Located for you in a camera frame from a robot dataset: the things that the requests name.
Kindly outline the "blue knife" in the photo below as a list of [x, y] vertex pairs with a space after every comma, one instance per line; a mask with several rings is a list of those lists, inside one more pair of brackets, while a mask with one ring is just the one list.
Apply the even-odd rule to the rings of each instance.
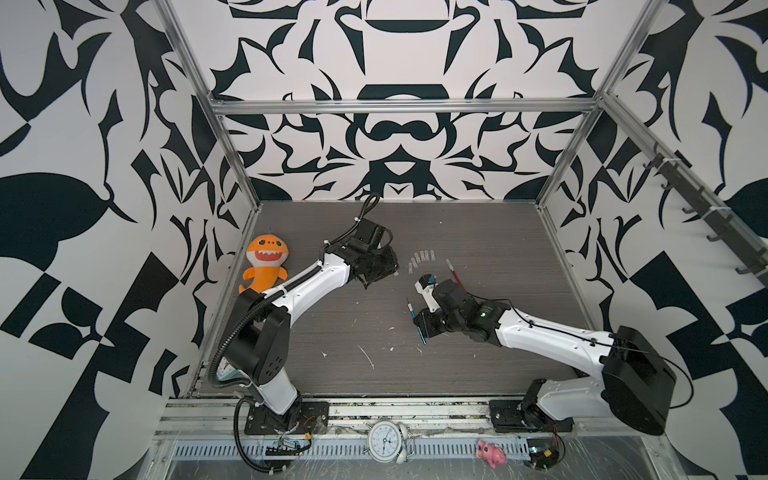
[[407, 297], [406, 297], [406, 305], [407, 305], [408, 311], [409, 311], [409, 313], [410, 313], [410, 315], [412, 317], [412, 321], [413, 321], [414, 325], [417, 328], [417, 332], [419, 334], [420, 340], [421, 340], [422, 344], [426, 346], [427, 345], [427, 341], [426, 341], [424, 333], [423, 333], [423, 331], [421, 329], [421, 326], [419, 324], [419, 320], [418, 320], [417, 314], [416, 314], [416, 312], [415, 312], [415, 310], [414, 310], [414, 308], [412, 306], [412, 303], [410, 302], [410, 300]]

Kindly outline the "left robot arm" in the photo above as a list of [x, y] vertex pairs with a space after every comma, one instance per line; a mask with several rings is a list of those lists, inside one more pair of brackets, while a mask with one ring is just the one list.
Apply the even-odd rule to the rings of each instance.
[[285, 283], [264, 293], [243, 293], [241, 308], [210, 360], [209, 384], [242, 386], [255, 401], [276, 415], [299, 403], [299, 393], [285, 370], [293, 324], [333, 291], [357, 281], [364, 288], [398, 269], [391, 231], [370, 220], [333, 241], [318, 259]]

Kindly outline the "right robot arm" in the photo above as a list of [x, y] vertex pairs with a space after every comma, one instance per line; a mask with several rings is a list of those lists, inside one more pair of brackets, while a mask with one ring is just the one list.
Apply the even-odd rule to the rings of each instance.
[[413, 316], [422, 339], [461, 333], [580, 372], [566, 381], [535, 379], [518, 403], [492, 407], [496, 431], [552, 432], [575, 418], [615, 418], [647, 435], [664, 434], [677, 377], [671, 361], [638, 330], [593, 331], [548, 321], [432, 275], [420, 277], [414, 288], [426, 304]]

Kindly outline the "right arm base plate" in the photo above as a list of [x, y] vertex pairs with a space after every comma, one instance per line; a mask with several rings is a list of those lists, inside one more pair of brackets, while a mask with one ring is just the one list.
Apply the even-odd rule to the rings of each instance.
[[488, 404], [490, 421], [497, 433], [571, 432], [574, 420], [554, 420], [535, 403], [524, 400], [491, 400]]

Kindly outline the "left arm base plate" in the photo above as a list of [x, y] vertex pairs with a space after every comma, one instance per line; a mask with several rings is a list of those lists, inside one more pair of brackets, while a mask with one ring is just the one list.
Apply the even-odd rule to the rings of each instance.
[[324, 401], [297, 400], [284, 414], [266, 405], [250, 406], [245, 422], [246, 435], [305, 434], [324, 431], [330, 404]]

